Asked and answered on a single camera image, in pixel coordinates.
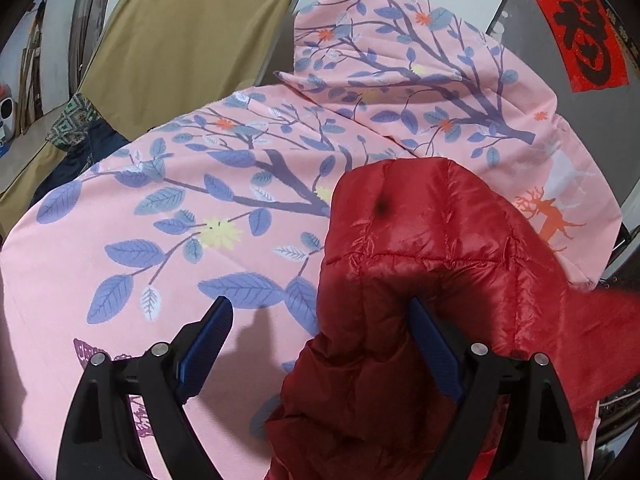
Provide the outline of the red puffer jacket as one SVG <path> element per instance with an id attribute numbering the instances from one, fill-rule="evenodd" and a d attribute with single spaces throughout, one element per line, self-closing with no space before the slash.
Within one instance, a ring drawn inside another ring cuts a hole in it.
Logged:
<path id="1" fill-rule="evenodd" d="M 409 334 L 420 300 L 502 356 L 548 354 L 588 438 L 639 371 L 639 299 L 584 292 L 512 204 L 449 159 L 376 162 L 333 194 L 306 343 L 266 423 L 273 479 L 414 479 L 454 417 Z"/>

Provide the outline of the pink floral bed sheet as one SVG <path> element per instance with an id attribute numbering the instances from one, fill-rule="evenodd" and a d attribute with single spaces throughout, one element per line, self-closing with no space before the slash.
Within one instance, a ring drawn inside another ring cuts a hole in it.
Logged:
<path id="1" fill-rule="evenodd" d="M 262 478 L 266 415 L 318 328 L 338 179 L 431 156 L 517 206 L 574 283 L 600 278 L 622 212 L 533 70 L 428 0 L 319 0 L 296 16 L 292 74 L 151 130 L 10 232 L 1 397 L 26 460 L 54 477 L 93 353 L 138 356 L 226 296 L 232 332 L 186 414 L 224 478 Z"/>

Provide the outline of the dark blue garment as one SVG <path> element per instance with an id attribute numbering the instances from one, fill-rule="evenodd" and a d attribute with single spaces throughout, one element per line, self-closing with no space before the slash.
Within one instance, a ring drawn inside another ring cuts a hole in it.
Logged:
<path id="1" fill-rule="evenodd" d="M 74 180 L 88 168 L 110 156 L 129 141 L 104 119 L 92 122 L 80 142 L 74 145 L 50 174 L 36 188 L 29 206 L 59 186 Z"/>

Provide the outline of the patterned green cloth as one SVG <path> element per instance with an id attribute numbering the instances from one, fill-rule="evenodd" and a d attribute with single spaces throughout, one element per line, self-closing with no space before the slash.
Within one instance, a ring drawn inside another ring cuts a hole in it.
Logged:
<path id="1" fill-rule="evenodd" d="M 55 119 L 46 141 L 68 152 L 85 139 L 89 127 L 101 118 L 96 107 L 80 92 L 76 92 Z"/>

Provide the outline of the grey door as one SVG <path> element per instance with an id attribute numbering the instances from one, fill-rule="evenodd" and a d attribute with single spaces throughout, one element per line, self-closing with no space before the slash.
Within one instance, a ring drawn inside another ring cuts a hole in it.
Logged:
<path id="1" fill-rule="evenodd" d="M 639 75 L 626 63 L 629 84 L 574 92 L 560 51 L 535 0 L 504 0 L 496 22 L 501 42 L 558 97 L 558 111 L 590 151 L 622 204 L 639 179 Z"/>

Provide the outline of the red paper character decoration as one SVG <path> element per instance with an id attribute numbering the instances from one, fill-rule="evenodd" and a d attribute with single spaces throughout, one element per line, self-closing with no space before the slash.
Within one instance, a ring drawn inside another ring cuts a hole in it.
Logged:
<path id="1" fill-rule="evenodd" d="M 628 84 L 625 57 L 599 0 L 536 0 L 574 92 Z"/>

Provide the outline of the olive brown cloth cover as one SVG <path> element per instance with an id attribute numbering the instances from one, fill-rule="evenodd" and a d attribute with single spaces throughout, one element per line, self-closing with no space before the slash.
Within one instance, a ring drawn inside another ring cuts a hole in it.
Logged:
<path id="1" fill-rule="evenodd" d="M 290 65 L 298 0 L 26 0 L 1 37 L 1 229 L 67 152 L 80 92 L 128 141 Z"/>

